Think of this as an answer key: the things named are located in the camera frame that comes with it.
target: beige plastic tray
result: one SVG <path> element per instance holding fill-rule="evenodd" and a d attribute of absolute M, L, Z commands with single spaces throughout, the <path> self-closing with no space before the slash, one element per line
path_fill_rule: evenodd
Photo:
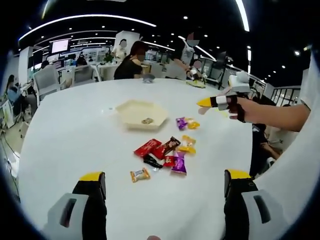
<path fill-rule="evenodd" d="M 122 122 L 130 129 L 156 130 L 168 117 L 168 112 L 161 106 L 146 101 L 128 100 L 115 108 Z M 153 122 L 143 124 L 142 121 L 151 118 Z"/>

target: purple candy wrapper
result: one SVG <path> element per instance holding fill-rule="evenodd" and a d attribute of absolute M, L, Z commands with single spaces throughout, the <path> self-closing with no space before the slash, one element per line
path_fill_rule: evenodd
<path fill-rule="evenodd" d="M 185 153 L 181 151 L 176 151 L 174 152 L 173 156 L 175 159 L 175 166 L 171 169 L 171 171 L 187 175 L 187 170 L 185 166 Z"/>
<path fill-rule="evenodd" d="M 175 121 L 179 130 L 183 130 L 188 124 L 184 117 L 176 118 Z"/>

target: black ceiling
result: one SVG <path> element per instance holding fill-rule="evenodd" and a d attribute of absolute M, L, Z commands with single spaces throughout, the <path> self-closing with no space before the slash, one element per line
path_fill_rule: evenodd
<path fill-rule="evenodd" d="M 303 48 L 312 42 L 312 34 L 319 20 L 316 8 L 308 1 L 242 0 L 250 32 L 244 30 L 236 0 L 197 0 L 188 4 L 183 0 L 50 0 L 44 19 L 42 14 L 47 0 L 24 1 L 28 3 L 16 6 L 24 11 L 13 16 L 14 21 L 9 20 L 13 23 L 6 26 L 7 32 L 12 33 L 7 41 L 10 41 L 9 46 L 18 51 L 19 48 L 33 46 L 54 36 L 78 31 L 119 32 L 134 29 L 143 36 L 144 41 L 156 41 L 167 46 L 171 40 L 179 41 L 178 35 L 186 37 L 197 28 L 203 33 L 199 46 L 213 56 L 227 51 L 228 56 L 233 58 L 234 66 L 247 70 L 247 46 L 251 46 L 251 74 L 262 80 L 267 78 L 266 82 L 275 87 L 294 86 L 301 83 L 302 70 L 308 67 L 310 51 L 303 51 Z M 157 26 L 108 17 L 76 18 L 43 27 L 26 36 L 18 45 L 17 39 L 29 31 L 29 26 L 35 28 L 52 20 L 82 14 L 119 15 Z M 116 33 L 98 32 L 96 36 L 95 32 L 87 32 L 73 35 L 73 38 L 114 37 Z M 299 50 L 301 55 L 295 56 L 295 50 Z"/>

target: white shirt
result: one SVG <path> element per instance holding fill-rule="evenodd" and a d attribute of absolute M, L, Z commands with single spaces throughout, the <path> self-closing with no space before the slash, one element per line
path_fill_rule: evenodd
<path fill-rule="evenodd" d="M 275 164 L 255 180 L 259 190 L 265 189 L 282 205 L 289 225 L 303 213 L 320 175 L 320 71 L 314 56 L 300 93 L 311 110 L 307 121 Z"/>
<path fill-rule="evenodd" d="M 121 61 L 123 61 L 126 57 L 126 49 L 120 45 L 114 46 L 112 52 L 115 54 L 115 57 Z"/>

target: round table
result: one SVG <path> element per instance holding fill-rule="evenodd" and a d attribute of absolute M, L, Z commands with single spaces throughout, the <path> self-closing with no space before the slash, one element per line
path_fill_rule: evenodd
<path fill-rule="evenodd" d="M 252 125 L 196 103 L 219 91 L 175 79 L 97 82 L 45 97 L 25 136 L 19 168 L 21 206 L 37 229 L 48 210 L 71 193 L 87 173 L 105 172 L 106 233 L 109 240 L 194 240 L 222 237 L 225 229 L 225 169 L 249 172 Z M 161 105 L 168 120 L 159 131 L 128 130 L 115 107 L 129 99 Z M 200 127 L 179 131 L 176 118 L 195 118 Z M 151 179 L 132 183 L 130 171 L 147 167 L 133 151 L 155 138 L 196 139 L 194 156 L 185 156 L 187 176 L 169 169 L 149 171 Z"/>

